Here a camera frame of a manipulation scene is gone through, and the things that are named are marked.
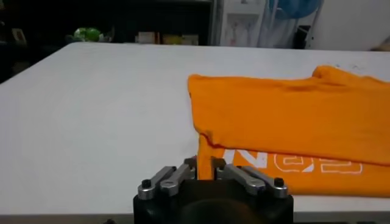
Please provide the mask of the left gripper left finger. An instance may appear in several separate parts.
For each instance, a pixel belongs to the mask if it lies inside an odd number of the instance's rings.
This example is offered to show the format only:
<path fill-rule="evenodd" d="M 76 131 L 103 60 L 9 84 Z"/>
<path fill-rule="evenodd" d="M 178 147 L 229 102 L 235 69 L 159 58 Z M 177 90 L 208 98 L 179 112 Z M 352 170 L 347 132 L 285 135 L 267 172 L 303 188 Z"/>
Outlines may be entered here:
<path fill-rule="evenodd" d="M 179 193 L 180 185 L 185 180 L 197 178 L 197 159 L 195 156 L 184 159 L 179 167 L 164 166 L 152 178 L 144 179 L 138 186 L 138 198 L 151 200 L 159 192 L 172 197 Z"/>

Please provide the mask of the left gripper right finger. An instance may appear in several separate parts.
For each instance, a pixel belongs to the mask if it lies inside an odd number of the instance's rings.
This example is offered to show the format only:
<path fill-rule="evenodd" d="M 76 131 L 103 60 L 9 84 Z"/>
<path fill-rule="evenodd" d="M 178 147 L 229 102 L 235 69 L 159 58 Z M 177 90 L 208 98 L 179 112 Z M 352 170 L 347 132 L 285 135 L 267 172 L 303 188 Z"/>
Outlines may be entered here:
<path fill-rule="evenodd" d="M 235 180 L 250 195 L 268 192 L 275 198 L 287 198 L 288 187 L 282 178 L 272 178 L 251 166 L 227 164 L 223 158 L 211 157 L 215 180 Z"/>

